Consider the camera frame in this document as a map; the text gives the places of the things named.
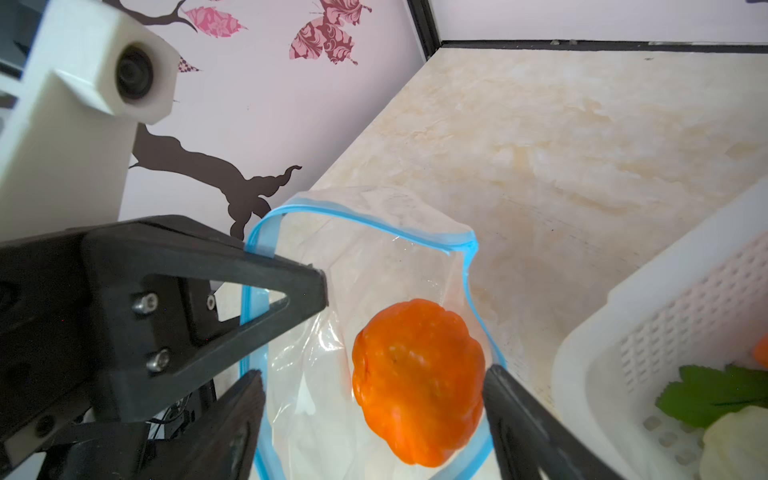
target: marble tabletop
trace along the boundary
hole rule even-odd
[[[466,223],[472,297],[548,408],[608,291],[768,174],[768,55],[440,49],[314,188],[394,185]]]

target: plastic bag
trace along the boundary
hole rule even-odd
[[[269,212],[246,250],[311,264],[326,274],[329,307],[258,349],[240,374],[260,369],[266,408],[254,464],[263,480],[471,478],[492,449],[485,414],[469,444],[444,465],[401,462],[374,434],[352,392],[357,333],[393,303],[423,298],[458,313],[486,367],[505,361],[468,294],[475,233],[413,194],[357,187],[297,194]],[[241,319],[280,295],[243,288]]]

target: orange object in basket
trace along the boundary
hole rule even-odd
[[[405,463],[437,467],[469,442],[485,357],[459,315],[422,299],[392,305],[358,333],[352,360],[368,426]]]
[[[752,356],[757,362],[768,369],[768,335],[765,335],[752,350]]]

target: metal bolt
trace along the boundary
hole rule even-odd
[[[162,349],[152,354],[147,360],[147,370],[152,373],[160,373],[165,370],[170,364],[170,350]]]
[[[145,293],[141,298],[137,298],[131,308],[139,315],[149,315],[150,313],[157,310],[157,304],[159,301],[160,299],[157,298],[156,293],[149,292]]]

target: black frame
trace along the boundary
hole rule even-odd
[[[768,0],[747,0],[749,3]],[[429,60],[440,48],[492,48],[495,50],[574,51],[683,51],[690,53],[768,53],[768,45],[692,45],[652,41],[592,40],[446,40],[440,39],[429,0],[407,0],[419,34],[424,57]]]

